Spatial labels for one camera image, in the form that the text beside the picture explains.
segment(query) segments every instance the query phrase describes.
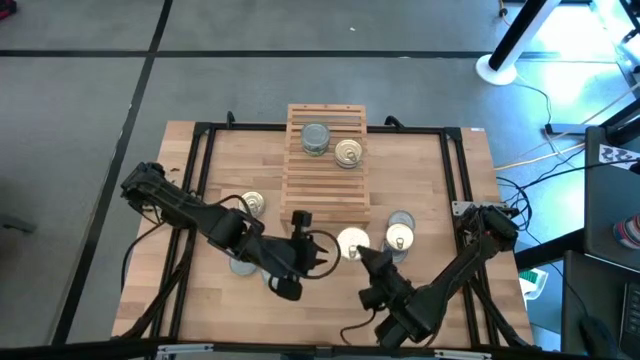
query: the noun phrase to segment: wooden tabletop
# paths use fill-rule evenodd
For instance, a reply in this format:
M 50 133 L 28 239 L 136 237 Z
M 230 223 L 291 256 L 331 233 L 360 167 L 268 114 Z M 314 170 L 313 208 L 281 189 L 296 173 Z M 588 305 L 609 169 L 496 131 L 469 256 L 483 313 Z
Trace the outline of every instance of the wooden tabletop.
M 178 186 L 183 177 L 193 126 L 194 122 L 169 122 L 158 155 L 158 162 L 167 169 L 167 178 Z M 474 200 L 499 201 L 486 133 L 482 129 L 462 129 L 462 134 Z M 289 237 L 280 224 L 278 206 L 285 133 L 219 130 L 215 136 L 205 201 L 210 203 L 230 194 L 258 191 L 267 202 L 266 212 L 260 218 L 266 224 L 265 234 Z M 369 134 L 368 142 L 371 223 L 366 231 L 371 246 L 380 247 L 391 212 L 409 211 L 416 218 L 416 238 L 398 269 L 416 286 L 429 283 L 456 255 L 438 136 Z M 204 139 L 201 140 L 201 147 L 204 143 Z M 457 164 L 453 143 L 449 145 L 452 164 Z M 197 185 L 203 152 L 199 151 L 196 161 L 193 188 Z M 455 165 L 453 168 L 457 195 L 462 198 L 458 169 Z M 139 233 L 151 226 L 143 219 Z M 170 234 L 171 228 L 165 225 L 136 246 L 113 327 L 114 335 L 129 329 L 156 295 Z M 324 239 L 320 243 L 325 248 L 331 247 Z M 486 266 L 494 302 L 518 334 L 532 342 L 513 253 L 500 253 Z M 304 290 L 300 301 L 281 299 L 264 285 L 259 272 L 249 277 L 231 273 L 228 257 L 199 235 L 179 338 L 341 345 L 341 328 L 370 317 L 358 300 L 358 290 L 368 287 L 368 276 L 360 262 L 342 261 L 331 276 L 303 280 L 302 284 Z M 477 299 L 475 308 L 481 340 L 488 343 L 484 314 Z M 167 309 L 161 334 L 168 333 L 172 299 Z M 346 337 L 354 345 L 375 345 L 373 329 L 386 315 L 386 312 L 379 314 L 368 327 L 347 332 Z M 444 324 L 434 345 L 469 347 L 466 326 L 462 295 L 458 292 L 449 301 Z M 407 341 L 403 346 L 414 345 Z

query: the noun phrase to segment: white cable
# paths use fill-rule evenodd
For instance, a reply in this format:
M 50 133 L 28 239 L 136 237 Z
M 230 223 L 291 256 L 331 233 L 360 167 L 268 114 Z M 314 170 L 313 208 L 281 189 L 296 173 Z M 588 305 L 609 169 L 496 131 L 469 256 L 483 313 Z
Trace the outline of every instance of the white cable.
M 637 89 L 638 87 L 640 87 L 640 83 L 637 83 L 637 84 L 633 85 L 631 88 L 629 88 L 629 90 L 625 91 L 622 95 L 620 95 L 620 96 L 619 96 L 619 97 L 617 97 L 615 100 L 613 100 L 613 102 L 611 102 L 609 105 L 605 106 L 602 110 L 598 111 L 597 113 L 595 113 L 595 114 L 591 115 L 591 116 L 590 116 L 589 118 L 587 118 L 585 121 L 581 122 L 580 124 L 576 124 L 576 125 L 574 125 L 574 126 L 570 127 L 570 128 L 569 128 L 569 130 L 567 130 L 567 131 L 563 132 L 562 134 L 560 134 L 560 135 L 558 135 L 558 136 L 554 136 L 554 137 L 552 137 L 552 138 L 550 138 L 550 139 L 551 139 L 551 140 L 558 140 L 558 139 L 560 139 L 561 137 L 564 137 L 564 136 L 565 136 L 565 135 L 567 135 L 568 133 L 572 132 L 573 130 L 575 130 L 575 129 L 579 128 L 581 125 L 584 125 L 584 124 L 588 123 L 589 121 L 591 121 L 591 120 L 595 119 L 598 115 L 600 115 L 600 114 L 602 114 L 603 112 L 605 112 L 605 111 L 609 110 L 609 108 L 610 108 L 610 107 L 612 107 L 613 105 L 615 105 L 618 101 L 622 100 L 622 98 L 624 98 L 625 96 L 627 96 L 627 94 L 629 94 L 629 93 L 630 93 L 630 92 L 632 92 L 633 90 Z M 543 146 L 545 146 L 545 145 L 547 145 L 547 144 L 548 144 L 548 143 L 545 141 L 545 142 L 543 142 L 542 144 L 540 144 L 540 145 L 538 145 L 538 146 L 536 146 L 536 147 L 534 147 L 534 148 L 532 148 L 532 149 L 529 149 L 529 150 L 527 150 L 527 151 L 523 152 L 522 154 L 520 154 L 520 155 L 518 155 L 518 156 L 514 157 L 511 161 L 509 161 L 509 163 L 515 162 L 516 160 L 520 159 L 521 157 L 523 157 L 523 156 L 525 156 L 525 155 L 527 155 L 527 154 L 530 154 L 530 153 L 532 153 L 533 151 L 538 150 L 538 149 L 540 149 L 541 147 L 543 147 Z

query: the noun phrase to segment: floor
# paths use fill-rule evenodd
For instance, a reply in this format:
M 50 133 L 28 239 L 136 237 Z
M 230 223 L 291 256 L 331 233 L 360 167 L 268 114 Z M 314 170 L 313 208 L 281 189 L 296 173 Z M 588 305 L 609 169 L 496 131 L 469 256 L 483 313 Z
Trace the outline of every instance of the floor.
M 493 87 L 475 74 L 477 57 L 507 30 L 496 17 L 498 1 L 171 3 L 23 0 L 18 14 L 0 21 L 0 213 L 38 226 L 27 236 L 0 230 L 0 347 L 49 341 L 84 239 L 95 230 L 89 224 L 102 220 L 69 341 L 109 337 L 120 262 L 140 219 L 104 179 L 111 168 L 119 184 L 136 163 L 154 159 L 169 120 L 222 121 L 232 110 L 240 122 L 283 122 L 288 103 L 364 104 L 372 124 L 393 114 L 407 125 L 484 127 L 496 166 L 545 141 L 544 97 L 518 85 Z M 509 10 L 513 19 L 519 7 Z M 369 57 L 213 50 L 362 50 Z M 553 121 L 581 122 L 629 89 L 587 6 L 554 10 L 526 51 L 519 74 L 550 96 Z M 633 99 L 625 96 L 593 123 Z M 545 146 L 526 158 L 549 152 Z M 120 160 L 114 173 L 110 165 Z M 500 175 L 526 183 L 557 162 Z M 580 173 L 532 187 L 529 196 L 536 210 L 530 230 L 540 240 L 582 226 Z M 94 213 L 98 199 L 110 201 L 104 219 Z M 524 234 L 517 250 L 533 244 Z M 544 269 L 550 278 L 528 304 L 529 317 L 543 334 L 536 342 L 559 348 L 553 333 L 560 332 L 562 280 Z

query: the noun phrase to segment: metal can lid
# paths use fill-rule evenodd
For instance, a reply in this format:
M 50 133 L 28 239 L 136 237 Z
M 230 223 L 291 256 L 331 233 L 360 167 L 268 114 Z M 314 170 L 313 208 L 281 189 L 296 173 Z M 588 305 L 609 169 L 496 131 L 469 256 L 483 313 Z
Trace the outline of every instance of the metal can lid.
M 405 224 L 393 224 L 387 229 L 387 244 L 392 249 L 407 251 L 413 244 L 413 230 Z
M 251 211 L 251 215 L 253 215 L 253 217 L 257 218 L 260 215 L 262 215 L 262 213 L 264 213 L 266 204 L 264 201 L 264 197 L 262 197 L 260 193 L 257 193 L 255 191 L 249 191 L 242 194 L 242 198 L 244 199 L 244 201 L 247 202 L 247 205 L 249 206 L 249 211 Z M 238 201 L 238 208 L 240 208 L 240 210 L 244 212 L 247 212 L 247 209 L 244 208 L 242 201 Z
M 246 263 L 234 258 L 229 259 L 229 267 L 234 274 L 240 276 L 249 276 L 258 269 L 258 267 L 252 263 Z
M 405 224 L 410 227 L 411 230 L 416 229 L 416 219 L 414 219 L 413 215 L 405 210 L 397 210 L 391 213 L 391 216 L 389 216 L 388 226 L 391 227 L 393 224 Z
M 334 153 L 338 162 L 354 165 L 362 159 L 362 146 L 355 140 L 345 139 L 336 145 Z
M 307 124 L 300 131 L 302 146 L 310 151 L 318 151 L 329 145 L 329 128 L 323 124 Z
M 349 227 L 338 234 L 338 244 L 342 257 L 347 260 L 360 260 L 358 246 L 369 247 L 371 244 L 369 235 L 359 228 Z

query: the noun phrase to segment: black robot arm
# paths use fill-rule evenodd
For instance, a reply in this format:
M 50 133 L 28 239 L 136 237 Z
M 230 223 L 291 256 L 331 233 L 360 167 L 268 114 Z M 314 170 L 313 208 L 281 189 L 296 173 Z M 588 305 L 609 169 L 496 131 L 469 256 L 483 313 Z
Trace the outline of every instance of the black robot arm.
M 146 206 L 162 210 L 161 218 L 169 225 L 184 229 L 195 227 L 207 237 L 209 244 L 227 255 L 251 262 L 281 279 L 278 286 L 288 286 L 281 297 L 298 300 L 302 291 L 299 279 L 326 260 L 318 259 L 318 252 L 327 251 L 313 242 L 313 235 L 303 227 L 311 225 L 311 214 L 296 211 L 291 239 L 263 236 L 264 224 L 238 209 L 205 204 L 165 179 L 160 164 L 140 163 L 122 183 L 122 197 L 138 212 Z
M 433 335 L 441 325 L 449 299 L 467 281 L 475 279 L 474 274 L 485 261 L 500 251 L 512 250 L 518 234 L 517 226 L 493 206 L 469 207 L 457 219 L 456 227 L 472 241 L 431 284 L 418 288 L 398 273 L 389 253 L 358 248 L 371 285 L 359 292 L 360 301 L 365 310 L 381 307 L 389 310 L 389 316 L 375 328 L 382 347 L 395 349 L 407 338 L 419 343 Z M 482 298 L 490 302 L 493 313 L 499 315 L 491 299 L 488 296 Z M 515 332 L 509 331 L 504 318 L 500 318 L 501 325 L 506 326 L 499 326 L 499 329 L 508 332 L 503 333 L 505 337 L 512 337 Z M 510 342 L 514 345 L 519 343 L 517 340 Z

